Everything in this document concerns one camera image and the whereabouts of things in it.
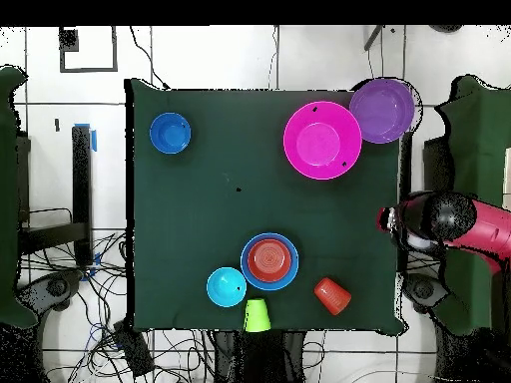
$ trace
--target orange bowl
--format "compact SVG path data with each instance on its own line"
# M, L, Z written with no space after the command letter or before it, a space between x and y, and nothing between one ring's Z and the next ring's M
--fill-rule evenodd
M276 239L263 239L249 251L249 270L262 282L277 282L289 271L291 254L285 244Z

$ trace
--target pink plate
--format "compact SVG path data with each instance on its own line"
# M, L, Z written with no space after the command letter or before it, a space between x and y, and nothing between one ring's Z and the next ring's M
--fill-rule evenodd
M360 127L348 109L313 102L297 110L283 132L283 149L292 166L314 180L331 180L349 171L362 148Z

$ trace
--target blue bowl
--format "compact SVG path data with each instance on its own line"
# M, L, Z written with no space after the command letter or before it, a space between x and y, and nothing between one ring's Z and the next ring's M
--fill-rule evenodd
M276 282L263 282L257 279L255 276L253 276L251 270L249 269L249 252L251 251L251 248L260 240L268 238L277 239L280 242L282 242L287 247L289 253L291 254L291 266L289 268L289 271L285 274L285 276L282 279L279 279ZM298 251L296 250L296 248L289 239L278 233L267 232L254 236L247 243L247 245L245 245L245 248L242 251L241 262L242 272L244 273L244 276L249 282L249 284L265 291L279 290L284 288L285 286L288 286L298 273Z
M177 113L163 113L153 120L149 135L159 152L174 155L190 142L192 131L187 120Z
M208 297L220 307L232 307L241 302L247 292L247 282L241 272L232 267L221 267L208 278Z

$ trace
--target green cup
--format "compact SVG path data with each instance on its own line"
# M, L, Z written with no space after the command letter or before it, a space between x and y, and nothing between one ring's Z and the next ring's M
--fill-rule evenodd
M266 303L262 298L247 301L244 329L246 332L264 332L271 329Z

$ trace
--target white floor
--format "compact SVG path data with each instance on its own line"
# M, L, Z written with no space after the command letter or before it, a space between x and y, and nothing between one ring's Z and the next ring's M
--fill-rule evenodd
M412 188L418 190L422 187L423 142L444 134L443 122L431 106L448 99L450 83L459 75L473 73L499 87L511 84L511 58L507 54L511 40L490 26L465 26L455 34L441 34L426 25L387 25L382 43L378 37L370 49L370 68L363 45L373 28L281 26L278 87L349 90L370 78L371 68L374 77L383 72L384 76L409 81L426 105L413 138ZM78 27L78 31L80 51L66 53L66 66L111 66L110 28ZM268 88L268 71L275 53L273 26L135 27L135 34L138 43L152 54L156 74L172 88ZM32 140L31 208L72 207L71 128L88 123L97 131L98 147L92 152L96 239L120 234L126 227L123 79L142 78L161 87L152 76L148 58L135 46L129 27L117 27L117 40L117 73L62 74L57 28L0 28L0 64L19 66L29 76L25 86L15 93L14 101L21 129L28 131ZM275 58L269 76L272 89L276 69ZM60 123L59 132L55 119ZM66 218L64 211L34 214L32 225L64 222ZM63 256L61 251L52 250L51 254ZM116 246L104 259L123 265ZM24 271L22 282L41 272L44 270ZM98 281L105 278L98 274ZM122 293L123 289L125 280L119 278L112 290ZM98 322L97 297L87 282L83 282L80 293L88 302L91 319ZM110 294L107 299L112 321L122 318L126 297ZM416 314L404 298L402 315L409 328L397 339L372 332L327 332L324 360L305 370L307 383L430 383L428 375L434 372L436 349L432 323L428 317ZM65 312L52 312L44 337L47 369L75 366L84 355L90 330L80 298L75 297ZM166 335L168 339L161 331L149 334L157 363L163 367L188 366L187 352L193 346L190 331L167 331ZM323 332L309 332L306 340L322 343ZM169 341L185 342L173 349ZM305 346L305 366L318 361L318 349L314 343ZM124 360L119 363L125 368ZM192 354L190 366L197 364L198 357ZM70 371L52 371L50 378L54 383L66 383ZM112 368L103 371L112 372ZM192 375L200 382L203 376L202 366ZM134 383L130 374L122 377L126 383ZM153 375L148 380L153 383ZM176 380L164 373L156 383ZM94 383L120 382L110 377L94 378Z

